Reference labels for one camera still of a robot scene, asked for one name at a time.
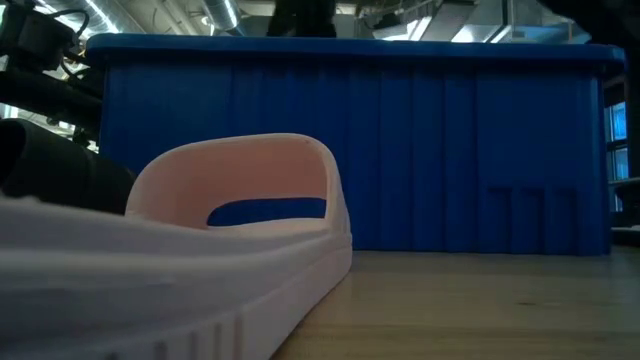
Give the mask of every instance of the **window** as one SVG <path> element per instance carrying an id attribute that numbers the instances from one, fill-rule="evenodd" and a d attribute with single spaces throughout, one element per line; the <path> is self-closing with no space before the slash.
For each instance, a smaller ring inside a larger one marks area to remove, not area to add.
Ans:
<path id="1" fill-rule="evenodd" d="M 614 105 L 611 111 L 612 140 L 623 140 L 627 138 L 627 109 L 625 103 Z"/>
<path id="2" fill-rule="evenodd" d="M 629 178 L 629 158 L 627 151 L 627 111 L 626 104 L 619 103 L 605 109 L 605 136 L 607 140 L 607 169 L 609 180 Z M 622 211 L 622 202 L 611 189 L 611 209 Z"/>

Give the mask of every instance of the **blue panel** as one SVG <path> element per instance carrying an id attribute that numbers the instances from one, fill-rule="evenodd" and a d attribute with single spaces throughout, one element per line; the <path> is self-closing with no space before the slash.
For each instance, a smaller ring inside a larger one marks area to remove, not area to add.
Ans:
<path id="1" fill-rule="evenodd" d="M 411 77 L 387 70 L 380 82 L 380 249 L 410 249 Z"/>
<path id="2" fill-rule="evenodd" d="M 476 251 L 477 244 L 477 129 L 475 80 L 450 75 L 444 102 L 445 250 Z"/>
<path id="3" fill-rule="evenodd" d="M 348 164 L 346 181 L 342 181 L 349 216 L 353 247 L 356 249 L 379 249 L 382 221 L 380 209 L 380 82 L 377 69 L 360 67 L 350 74 L 348 108 L 352 117 L 347 123 Z M 370 224 L 370 226 L 353 226 Z"/>
<path id="4" fill-rule="evenodd" d="M 444 80 L 413 77 L 413 249 L 444 251 Z"/>
<path id="5" fill-rule="evenodd" d="M 609 252 L 600 77 L 619 49 L 101 36 L 89 53 L 109 69 L 101 152 L 136 172 L 194 141 L 302 133 L 336 158 L 356 249 Z"/>
<path id="6" fill-rule="evenodd" d="M 231 226 L 278 219 L 322 218 L 325 209 L 324 199 L 243 200 L 215 209 L 211 212 L 207 224 Z"/>

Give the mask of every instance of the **metal pipe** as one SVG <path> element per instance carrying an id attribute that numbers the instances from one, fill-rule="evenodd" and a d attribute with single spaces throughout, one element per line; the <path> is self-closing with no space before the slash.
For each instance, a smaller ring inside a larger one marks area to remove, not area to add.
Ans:
<path id="1" fill-rule="evenodd" d="M 211 24 L 222 31 L 234 29 L 240 23 L 240 9 L 235 0 L 201 0 Z"/>
<path id="2" fill-rule="evenodd" d="M 178 24 L 176 19 L 173 18 L 173 15 L 171 15 L 171 13 L 167 9 L 167 7 L 164 5 L 162 0 L 152 0 L 152 1 L 153 1 L 153 4 L 158 9 L 158 12 L 160 13 L 160 15 L 164 16 L 164 18 L 167 20 L 167 22 L 169 23 L 169 26 L 171 26 L 171 28 L 173 29 L 173 32 L 175 32 L 178 35 L 184 35 L 184 31 L 182 31 L 180 24 Z"/>
<path id="3" fill-rule="evenodd" d="M 200 35 L 200 32 L 196 30 L 187 14 L 180 6 L 178 6 L 178 4 L 176 4 L 175 0 L 165 0 L 164 2 L 169 8 L 169 11 L 171 11 L 178 18 L 178 21 L 182 23 L 182 26 L 184 26 L 189 35 Z"/>

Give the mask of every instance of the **blue storage container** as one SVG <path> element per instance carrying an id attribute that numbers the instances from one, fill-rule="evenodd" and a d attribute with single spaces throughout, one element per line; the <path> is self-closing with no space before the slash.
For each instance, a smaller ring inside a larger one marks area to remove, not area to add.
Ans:
<path id="1" fill-rule="evenodd" d="M 338 161 L 356 249 L 609 251 L 600 79 L 620 49 L 99 35 L 88 54 L 108 70 L 101 153 L 135 171 L 301 133 Z"/>

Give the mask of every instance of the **wooden table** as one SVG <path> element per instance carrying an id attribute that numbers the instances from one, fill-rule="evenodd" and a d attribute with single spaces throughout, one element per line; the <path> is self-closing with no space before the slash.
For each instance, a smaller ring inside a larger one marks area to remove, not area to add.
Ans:
<path id="1" fill-rule="evenodd" d="M 640 251 L 359 252 L 274 359 L 640 359 Z"/>

